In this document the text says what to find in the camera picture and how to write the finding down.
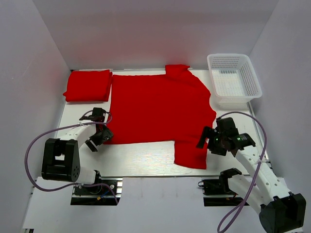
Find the white plastic basket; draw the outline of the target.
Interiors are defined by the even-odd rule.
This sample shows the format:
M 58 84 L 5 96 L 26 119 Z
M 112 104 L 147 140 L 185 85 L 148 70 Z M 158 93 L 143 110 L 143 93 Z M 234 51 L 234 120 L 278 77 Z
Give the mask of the white plastic basket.
M 218 104 L 246 104 L 262 96 L 257 75 L 247 55 L 210 54 L 207 56 L 207 65 Z

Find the folded red t-shirt stack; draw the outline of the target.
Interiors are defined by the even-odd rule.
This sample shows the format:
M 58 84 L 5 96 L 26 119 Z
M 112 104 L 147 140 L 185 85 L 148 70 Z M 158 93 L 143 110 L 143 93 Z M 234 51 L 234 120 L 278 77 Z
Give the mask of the folded red t-shirt stack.
M 107 102 L 110 95 L 113 73 L 102 71 L 73 71 L 68 79 L 66 92 L 67 102 Z

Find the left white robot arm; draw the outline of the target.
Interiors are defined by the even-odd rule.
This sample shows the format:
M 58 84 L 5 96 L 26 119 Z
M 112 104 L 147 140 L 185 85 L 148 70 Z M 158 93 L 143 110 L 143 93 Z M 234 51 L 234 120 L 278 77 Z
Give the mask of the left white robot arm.
M 106 126 L 105 118 L 109 113 L 102 108 L 93 108 L 90 115 L 84 114 L 78 126 L 60 138 L 50 138 L 44 147 L 41 175 L 45 180 L 86 184 L 93 194 L 102 190 L 103 182 L 98 179 L 97 171 L 82 167 L 79 150 L 86 145 L 91 152 L 109 141 L 113 133 Z

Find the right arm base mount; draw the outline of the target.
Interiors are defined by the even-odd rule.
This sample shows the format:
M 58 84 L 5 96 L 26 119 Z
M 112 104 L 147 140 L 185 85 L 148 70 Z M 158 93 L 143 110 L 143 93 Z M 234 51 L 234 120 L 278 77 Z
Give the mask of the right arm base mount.
M 225 192 L 219 179 L 204 179 L 198 183 L 203 190 L 205 207 L 233 207 L 239 205 L 243 199 L 233 191 Z

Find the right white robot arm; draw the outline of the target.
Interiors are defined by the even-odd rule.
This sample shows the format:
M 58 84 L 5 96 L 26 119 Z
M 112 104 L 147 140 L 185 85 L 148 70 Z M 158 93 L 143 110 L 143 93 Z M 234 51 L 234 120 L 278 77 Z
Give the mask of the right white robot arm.
M 224 170 L 217 179 L 205 179 L 198 183 L 207 198 L 217 195 L 239 196 L 259 216 L 267 233 L 285 233 L 304 224 L 306 200 L 293 193 L 259 155 L 255 141 L 247 133 L 239 133 L 231 117 L 218 118 L 216 128 L 205 126 L 197 144 L 202 148 L 225 156 L 230 152 L 252 177 L 248 181 L 237 168 Z

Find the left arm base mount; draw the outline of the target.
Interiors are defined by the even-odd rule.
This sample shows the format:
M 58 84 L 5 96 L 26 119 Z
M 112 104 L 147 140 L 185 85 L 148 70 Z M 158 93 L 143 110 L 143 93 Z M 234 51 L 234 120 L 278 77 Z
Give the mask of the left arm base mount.
M 122 193 L 122 178 L 100 178 L 100 183 L 109 186 L 74 187 L 71 202 L 72 206 L 117 206 L 115 198 L 110 191 L 113 190 L 117 201 L 120 201 Z

